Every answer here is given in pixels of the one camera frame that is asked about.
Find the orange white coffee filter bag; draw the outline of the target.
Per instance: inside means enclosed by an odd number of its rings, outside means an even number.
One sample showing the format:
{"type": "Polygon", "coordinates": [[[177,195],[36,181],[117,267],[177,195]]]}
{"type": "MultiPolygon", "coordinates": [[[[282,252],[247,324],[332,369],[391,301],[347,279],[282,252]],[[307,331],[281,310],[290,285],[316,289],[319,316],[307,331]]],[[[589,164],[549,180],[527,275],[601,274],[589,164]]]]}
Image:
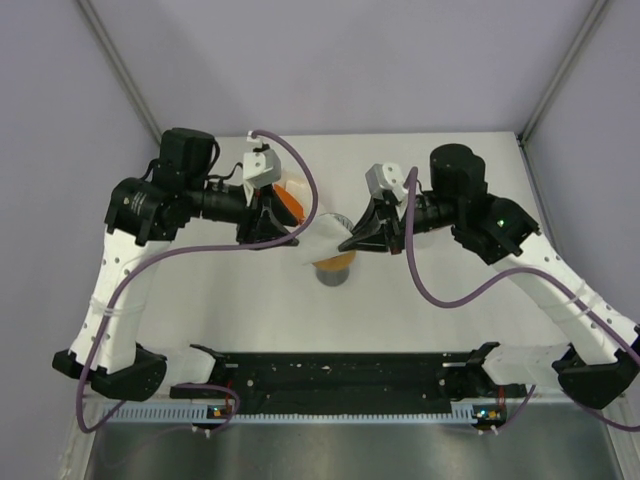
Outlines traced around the orange white coffee filter bag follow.
{"type": "Polygon", "coordinates": [[[285,207],[302,225],[312,207],[312,191],[308,180],[302,174],[284,170],[281,178],[274,184],[274,190],[285,207]]]}

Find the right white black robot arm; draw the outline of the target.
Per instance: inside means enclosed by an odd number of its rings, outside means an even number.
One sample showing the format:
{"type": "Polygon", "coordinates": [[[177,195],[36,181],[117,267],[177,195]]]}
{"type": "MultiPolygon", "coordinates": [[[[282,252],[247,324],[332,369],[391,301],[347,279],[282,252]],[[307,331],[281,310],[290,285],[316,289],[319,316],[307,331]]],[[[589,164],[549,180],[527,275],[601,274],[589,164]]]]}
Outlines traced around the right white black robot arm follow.
{"type": "Polygon", "coordinates": [[[396,164],[373,165],[366,173],[369,204],[340,251],[405,254],[413,284],[441,309],[460,308],[501,280],[512,281],[566,340],[532,347],[486,343],[465,366],[469,388],[481,396],[507,385],[558,388],[592,412],[610,405],[639,376],[638,323],[611,307],[561,258],[523,207],[490,193],[485,161],[469,147],[437,147],[429,168],[431,187],[421,191],[416,168],[403,175],[396,164]],[[436,298],[416,263],[415,235],[442,228],[496,272],[456,300],[436,298]]]}

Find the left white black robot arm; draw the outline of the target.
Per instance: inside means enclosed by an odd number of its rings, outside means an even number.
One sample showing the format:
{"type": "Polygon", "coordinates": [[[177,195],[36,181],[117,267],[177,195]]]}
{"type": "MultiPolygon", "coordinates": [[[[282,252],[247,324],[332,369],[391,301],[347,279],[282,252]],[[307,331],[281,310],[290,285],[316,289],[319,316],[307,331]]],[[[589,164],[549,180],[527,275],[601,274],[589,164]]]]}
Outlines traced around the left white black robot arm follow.
{"type": "Polygon", "coordinates": [[[263,129],[247,135],[252,149],[241,165],[241,184],[211,170],[221,154],[206,132],[172,128],[142,177],[121,181],[105,217],[98,278],[86,316],[71,345],[52,366],[77,380],[75,402],[87,389],[124,402],[144,402],[157,391],[197,389],[216,396],[227,374],[217,354],[191,344],[174,353],[152,351],[138,340],[140,322],[159,264],[196,253],[240,252],[295,246],[305,225],[276,193],[284,148],[308,167],[282,137],[263,129]]]}

